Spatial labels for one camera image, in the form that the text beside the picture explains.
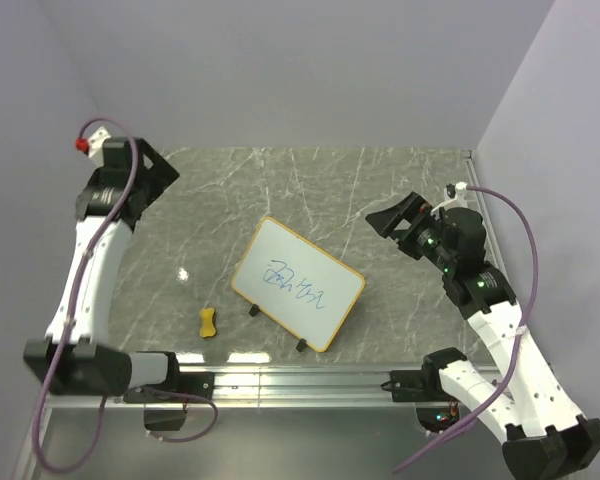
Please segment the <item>yellow whiteboard eraser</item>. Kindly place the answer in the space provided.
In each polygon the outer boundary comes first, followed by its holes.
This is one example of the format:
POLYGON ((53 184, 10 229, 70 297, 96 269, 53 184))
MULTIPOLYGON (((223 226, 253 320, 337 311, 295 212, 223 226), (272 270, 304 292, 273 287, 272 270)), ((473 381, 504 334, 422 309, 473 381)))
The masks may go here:
POLYGON ((199 336, 201 338, 213 338, 217 334, 215 316, 216 311, 214 308, 206 307, 200 310, 199 336))

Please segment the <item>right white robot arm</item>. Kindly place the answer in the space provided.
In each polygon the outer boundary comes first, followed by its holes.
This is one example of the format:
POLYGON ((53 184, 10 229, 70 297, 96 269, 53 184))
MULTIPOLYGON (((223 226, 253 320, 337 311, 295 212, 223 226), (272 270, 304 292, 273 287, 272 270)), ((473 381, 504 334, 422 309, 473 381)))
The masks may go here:
POLYGON ((528 329, 531 304, 521 305, 506 276, 486 259, 482 215, 467 188, 450 185, 432 206, 412 192, 370 213, 367 223, 407 256, 441 273, 446 296, 486 346, 502 376, 494 385, 455 348, 426 356, 421 386, 435 400, 450 397, 468 415, 445 427, 396 472, 482 422, 499 441, 516 479, 560 479, 586 469, 600 452, 600 419, 589 419, 554 376, 528 329))

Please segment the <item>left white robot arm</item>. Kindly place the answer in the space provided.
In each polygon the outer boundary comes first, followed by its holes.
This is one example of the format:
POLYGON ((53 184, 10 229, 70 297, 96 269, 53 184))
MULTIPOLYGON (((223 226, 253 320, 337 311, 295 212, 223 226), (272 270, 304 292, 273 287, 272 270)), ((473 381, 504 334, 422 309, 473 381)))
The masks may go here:
POLYGON ((76 241, 59 307, 23 360, 46 393, 112 397, 143 387, 176 399, 183 379, 172 352, 110 346, 110 306, 121 260, 143 212, 179 177, 144 139, 106 139, 103 163, 76 199, 76 241))

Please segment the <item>yellow framed whiteboard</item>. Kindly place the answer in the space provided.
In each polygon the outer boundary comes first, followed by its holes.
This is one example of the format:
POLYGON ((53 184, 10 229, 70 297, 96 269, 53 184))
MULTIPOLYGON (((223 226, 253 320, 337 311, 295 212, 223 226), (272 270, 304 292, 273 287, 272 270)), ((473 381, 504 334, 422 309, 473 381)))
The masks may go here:
POLYGON ((261 220, 231 279, 233 290, 316 352, 326 351, 364 277, 272 217, 261 220))

